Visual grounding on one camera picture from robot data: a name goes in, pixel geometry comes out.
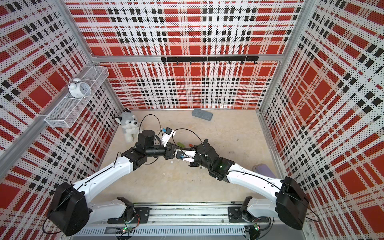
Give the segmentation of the green usb drive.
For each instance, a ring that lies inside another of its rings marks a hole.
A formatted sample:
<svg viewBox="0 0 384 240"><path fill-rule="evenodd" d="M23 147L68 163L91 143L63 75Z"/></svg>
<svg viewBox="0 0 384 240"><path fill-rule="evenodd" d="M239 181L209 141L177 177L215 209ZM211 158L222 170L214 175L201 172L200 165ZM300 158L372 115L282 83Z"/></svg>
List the green usb drive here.
<svg viewBox="0 0 384 240"><path fill-rule="evenodd" d="M185 145L182 144L182 143L180 143L180 142L177 142L177 146L179 146L179 147L181 147L181 148L184 148L184 147L185 147Z"/></svg>

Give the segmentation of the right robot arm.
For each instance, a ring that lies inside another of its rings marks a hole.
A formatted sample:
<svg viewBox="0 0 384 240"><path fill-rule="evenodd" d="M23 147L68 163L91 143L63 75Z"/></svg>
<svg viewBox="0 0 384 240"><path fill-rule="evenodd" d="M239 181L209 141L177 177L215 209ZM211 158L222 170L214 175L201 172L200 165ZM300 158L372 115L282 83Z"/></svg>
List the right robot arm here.
<svg viewBox="0 0 384 240"><path fill-rule="evenodd" d="M294 179L281 180L248 170L220 157L208 140L189 148L186 155L187 159L194 158L193 163L206 168L214 179L245 187L270 201L267 207L259 207L256 199L246 198L242 212L246 221L258 217L279 218L295 230L303 229L310 201Z"/></svg>

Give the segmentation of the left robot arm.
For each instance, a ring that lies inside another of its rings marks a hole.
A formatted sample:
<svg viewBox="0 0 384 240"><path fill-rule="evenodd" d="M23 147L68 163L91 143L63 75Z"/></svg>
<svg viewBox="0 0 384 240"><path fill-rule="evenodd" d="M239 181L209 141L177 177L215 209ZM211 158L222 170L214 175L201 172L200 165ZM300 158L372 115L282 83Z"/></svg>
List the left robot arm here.
<svg viewBox="0 0 384 240"><path fill-rule="evenodd" d="M169 143L174 136L170 128L162 130L159 145L155 144L157 135L152 130L144 130L138 141L129 150L118 155L115 161L74 184L60 184L54 193L47 219L66 236L72 236L87 224L106 219L130 221L136 217L134 204L123 197L114 201L92 204L92 200L104 189L138 169L149 157L172 159L176 146Z"/></svg>

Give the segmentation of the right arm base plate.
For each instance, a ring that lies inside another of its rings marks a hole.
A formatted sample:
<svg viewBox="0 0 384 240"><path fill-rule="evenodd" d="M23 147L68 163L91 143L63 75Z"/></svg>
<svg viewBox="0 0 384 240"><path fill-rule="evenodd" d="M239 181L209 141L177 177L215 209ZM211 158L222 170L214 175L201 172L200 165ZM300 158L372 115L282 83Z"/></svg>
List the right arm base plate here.
<svg viewBox="0 0 384 240"><path fill-rule="evenodd" d="M268 217L254 217L243 207L228 207L228 218L230 223L269 223Z"/></svg>

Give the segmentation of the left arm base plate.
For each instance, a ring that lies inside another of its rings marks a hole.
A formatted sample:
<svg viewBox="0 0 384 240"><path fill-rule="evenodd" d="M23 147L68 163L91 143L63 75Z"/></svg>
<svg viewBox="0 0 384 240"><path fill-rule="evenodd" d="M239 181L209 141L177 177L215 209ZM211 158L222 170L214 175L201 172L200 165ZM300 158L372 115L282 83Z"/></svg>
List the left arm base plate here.
<svg viewBox="0 0 384 240"><path fill-rule="evenodd" d="M123 215L119 218L108 219L108 224L146 224L150 215L150 208L132 208L125 210Z"/></svg>

